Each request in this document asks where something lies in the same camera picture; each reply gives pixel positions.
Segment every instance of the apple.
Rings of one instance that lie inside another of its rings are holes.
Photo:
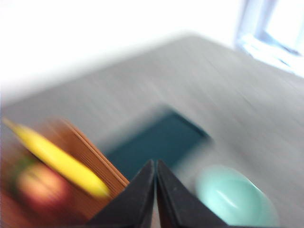
[[[23,170],[16,187],[23,203],[39,214],[62,213],[72,199],[67,180],[42,163]]]

